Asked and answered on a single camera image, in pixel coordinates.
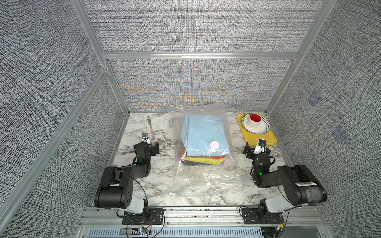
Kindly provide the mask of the clear plastic vacuum bag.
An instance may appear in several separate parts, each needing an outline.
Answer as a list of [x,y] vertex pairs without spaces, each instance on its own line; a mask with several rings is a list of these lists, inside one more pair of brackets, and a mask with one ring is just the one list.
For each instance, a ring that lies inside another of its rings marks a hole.
[[176,145],[174,193],[204,196],[239,191],[248,178],[238,167],[222,102],[169,105]]

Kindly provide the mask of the light blue trousers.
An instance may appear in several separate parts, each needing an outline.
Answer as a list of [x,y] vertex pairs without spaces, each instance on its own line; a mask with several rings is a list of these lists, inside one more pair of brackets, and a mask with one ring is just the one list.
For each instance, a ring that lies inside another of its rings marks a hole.
[[[230,148],[222,117],[203,114],[186,114],[184,117],[181,140],[191,156],[226,156]],[[220,147],[210,148],[210,142],[217,140]]]

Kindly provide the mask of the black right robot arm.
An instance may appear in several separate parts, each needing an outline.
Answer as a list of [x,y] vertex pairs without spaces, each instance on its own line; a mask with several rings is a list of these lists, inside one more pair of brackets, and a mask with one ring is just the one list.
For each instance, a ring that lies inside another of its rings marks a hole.
[[264,198],[257,208],[242,208],[246,224],[280,222],[282,213],[296,207],[323,203],[327,200],[325,188],[305,165],[283,165],[270,171],[276,158],[271,156],[266,141],[260,139],[256,147],[246,143],[243,154],[251,159],[251,176],[258,188],[275,187],[279,194]]

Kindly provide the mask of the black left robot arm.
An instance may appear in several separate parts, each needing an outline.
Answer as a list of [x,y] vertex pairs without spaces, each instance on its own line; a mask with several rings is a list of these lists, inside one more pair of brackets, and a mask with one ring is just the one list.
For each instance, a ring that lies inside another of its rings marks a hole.
[[135,158],[127,166],[108,166],[98,185],[94,205],[97,208],[120,208],[130,214],[143,214],[148,208],[147,199],[133,195],[136,179],[145,178],[151,171],[151,158],[160,153],[159,143],[140,142],[134,145]]

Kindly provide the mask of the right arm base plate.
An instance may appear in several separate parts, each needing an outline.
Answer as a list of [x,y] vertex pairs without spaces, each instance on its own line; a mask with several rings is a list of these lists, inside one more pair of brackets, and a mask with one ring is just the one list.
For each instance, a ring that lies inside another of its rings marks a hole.
[[280,225],[283,222],[281,213],[268,213],[267,211],[253,207],[240,207],[239,214],[242,216],[244,224],[246,225]]

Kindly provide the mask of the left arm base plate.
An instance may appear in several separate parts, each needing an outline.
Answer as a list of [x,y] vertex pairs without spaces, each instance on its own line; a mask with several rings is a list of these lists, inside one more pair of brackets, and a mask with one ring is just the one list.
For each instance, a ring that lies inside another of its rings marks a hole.
[[164,220],[164,209],[161,208],[149,208],[141,214],[126,213],[123,216],[123,225],[162,225]]

